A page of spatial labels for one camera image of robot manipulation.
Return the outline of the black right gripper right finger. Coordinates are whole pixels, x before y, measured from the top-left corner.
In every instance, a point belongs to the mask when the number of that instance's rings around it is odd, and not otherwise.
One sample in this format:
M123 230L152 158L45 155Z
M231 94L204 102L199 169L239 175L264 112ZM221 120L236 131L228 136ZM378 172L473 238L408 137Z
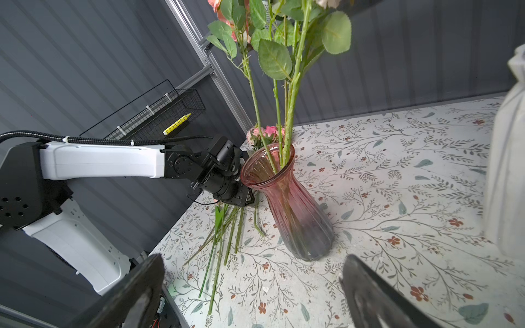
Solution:
M351 254L340 285L355 327L437 327L438 324Z

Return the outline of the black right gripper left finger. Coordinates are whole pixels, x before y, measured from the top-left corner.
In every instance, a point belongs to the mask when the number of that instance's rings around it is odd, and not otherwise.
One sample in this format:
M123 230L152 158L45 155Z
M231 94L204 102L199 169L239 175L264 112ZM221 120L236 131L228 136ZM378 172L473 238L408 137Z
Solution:
M67 326L150 327L159 307L164 276L162 256L149 256Z

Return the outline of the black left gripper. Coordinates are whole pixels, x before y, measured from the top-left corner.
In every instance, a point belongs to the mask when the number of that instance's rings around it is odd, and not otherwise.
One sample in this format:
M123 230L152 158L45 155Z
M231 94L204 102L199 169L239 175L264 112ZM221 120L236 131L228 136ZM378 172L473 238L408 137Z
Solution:
M218 172L209 173L201 188L212 194L216 200L233 206L245 207L255 201L251 188L232 176L224 176Z

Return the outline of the bunch of artificial flowers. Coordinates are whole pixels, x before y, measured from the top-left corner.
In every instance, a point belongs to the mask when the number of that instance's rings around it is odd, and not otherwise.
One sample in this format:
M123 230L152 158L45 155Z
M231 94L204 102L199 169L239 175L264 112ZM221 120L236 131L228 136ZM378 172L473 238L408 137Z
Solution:
M280 125L265 128L254 126L247 132L246 141L241 149L252 156L257 150L263 149L272 143L282 143L286 129ZM213 313L213 307L218 302L216 296L220 294L218 288L222 283L221 268L226 266L231 252L237 252L244 229L245 209L239 205L227 204L219 201L217 197L213 202L203 205L206 209L213 210L213 226L208 236L196 251L184 262L187 266L194 258L200 257L205 250L209 250L205 274L199 288L199 296L205 292L209 295L209 309L207 314Z

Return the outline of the pink glass vase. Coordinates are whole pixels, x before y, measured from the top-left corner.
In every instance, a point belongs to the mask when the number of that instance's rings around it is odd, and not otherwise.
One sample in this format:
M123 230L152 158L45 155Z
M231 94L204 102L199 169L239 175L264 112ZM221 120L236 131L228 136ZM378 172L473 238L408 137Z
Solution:
M266 198L285 246L295 258L315 261L329 253L335 236L323 209L296 179L295 149L279 167L279 147L257 150L241 170L241 182Z

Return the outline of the white ribbed ceramic vase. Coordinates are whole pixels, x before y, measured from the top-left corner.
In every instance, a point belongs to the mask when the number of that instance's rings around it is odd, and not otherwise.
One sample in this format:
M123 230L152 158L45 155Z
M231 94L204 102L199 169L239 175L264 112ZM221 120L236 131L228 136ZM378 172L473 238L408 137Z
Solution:
M508 65L517 82L493 125L483 229L501 253L524 260L524 45Z

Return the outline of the white rose stem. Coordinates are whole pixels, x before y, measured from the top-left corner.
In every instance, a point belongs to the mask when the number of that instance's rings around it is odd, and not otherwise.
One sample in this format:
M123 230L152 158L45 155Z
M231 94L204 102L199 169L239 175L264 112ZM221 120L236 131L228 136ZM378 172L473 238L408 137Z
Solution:
M276 102L279 163L284 167L291 159L293 114L291 87L295 47L293 24L284 13L286 1L250 1L252 47L257 52L258 63L265 75L273 80Z

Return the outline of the cream pink rose spray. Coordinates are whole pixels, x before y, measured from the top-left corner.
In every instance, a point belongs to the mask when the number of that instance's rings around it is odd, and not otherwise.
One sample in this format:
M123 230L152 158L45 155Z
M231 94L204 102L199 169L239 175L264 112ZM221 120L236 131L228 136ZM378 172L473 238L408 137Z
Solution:
M284 13L293 24L295 47L291 110L295 107L302 79L324 53L339 55L350 50L352 26L349 16L339 10L341 1L286 1Z

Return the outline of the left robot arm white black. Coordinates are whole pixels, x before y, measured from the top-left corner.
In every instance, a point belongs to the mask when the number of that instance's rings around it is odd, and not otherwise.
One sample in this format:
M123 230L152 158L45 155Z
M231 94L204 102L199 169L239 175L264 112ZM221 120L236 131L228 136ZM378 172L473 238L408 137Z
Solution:
M1 225L22 230L65 260L104 295L130 272L131 261L86 217L69 180L144 177L189 181L195 194L244 207L254 202L240 180L247 153L228 138L210 138L195 153L183 137L158 140L94 139L12 131L24 137L1 163Z

